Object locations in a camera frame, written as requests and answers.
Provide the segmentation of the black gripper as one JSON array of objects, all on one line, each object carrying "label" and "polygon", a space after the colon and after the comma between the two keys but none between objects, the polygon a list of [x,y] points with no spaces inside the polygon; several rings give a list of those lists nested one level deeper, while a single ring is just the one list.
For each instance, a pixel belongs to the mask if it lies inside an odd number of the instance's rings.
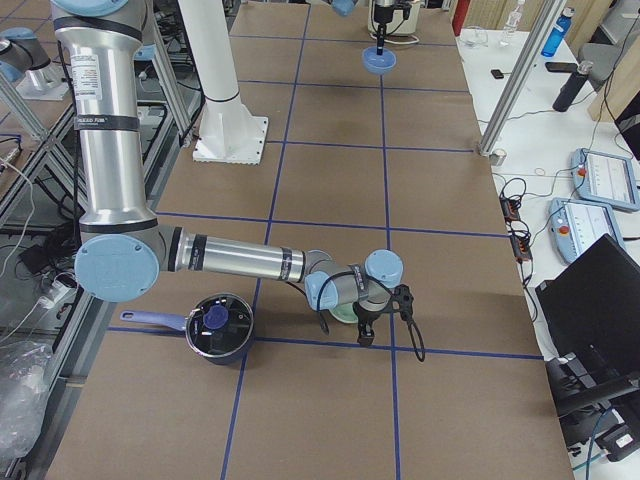
[{"label": "black gripper", "polygon": [[379,5],[373,6],[373,20],[378,24],[376,31],[376,54],[382,55],[384,52],[384,42],[387,32],[387,24],[393,21],[395,5]]},{"label": "black gripper", "polygon": [[382,316],[382,312],[355,308],[354,313],[358,320],[358,344],[360,346],[371,346],[375,339],[373,325]]}]

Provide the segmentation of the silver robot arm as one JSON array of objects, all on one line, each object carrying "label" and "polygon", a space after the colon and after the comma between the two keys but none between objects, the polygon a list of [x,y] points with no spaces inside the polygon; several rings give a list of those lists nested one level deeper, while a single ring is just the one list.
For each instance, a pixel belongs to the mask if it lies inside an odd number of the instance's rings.
[{"label": "silver robot arm", "polygon": [[[340,16],[349,15],[356,6],[356,1],[352,0],[330,0],[328,4],[333,11]],[[375,0],[373,2],[373,21],[377,23],[376,27],[376,47],[375,55],[381,57],[384,53],[384,42],[387,35],[387,27],[392,22],[394,12],[400,9],[397,1],[391,0]]]},{"label": "silver robot arm", "polygon": [[300,283],[318,313],[351,313],[358,341],[370,345],[374,322],[410,301],[401,258],[389,250],[342,266],[320,250],[301,251],[191,234],[158,222],[146,200],[134,57],[151,29],[147,1],[55,1],[57,39],[71,63],[87,189],[74,273],[106,302],[148,292],[163,271],[210,271]]}]

